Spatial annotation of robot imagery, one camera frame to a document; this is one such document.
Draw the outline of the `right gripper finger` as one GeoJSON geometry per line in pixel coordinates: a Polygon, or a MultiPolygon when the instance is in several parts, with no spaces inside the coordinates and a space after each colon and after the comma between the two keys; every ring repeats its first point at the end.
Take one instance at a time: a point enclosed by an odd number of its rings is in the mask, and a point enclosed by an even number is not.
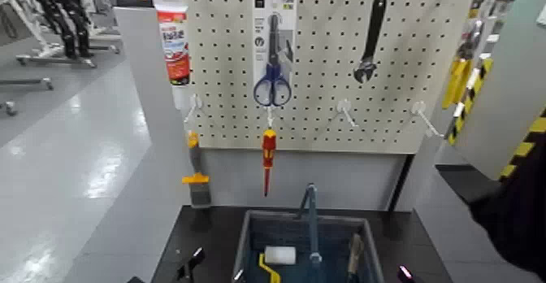
{"type": "Polygon", "coordinates": [[[397,278],[400,281],[400,283],[415,283],[413,274],[404,265],[400,265],[398,267],[397,278]]]}

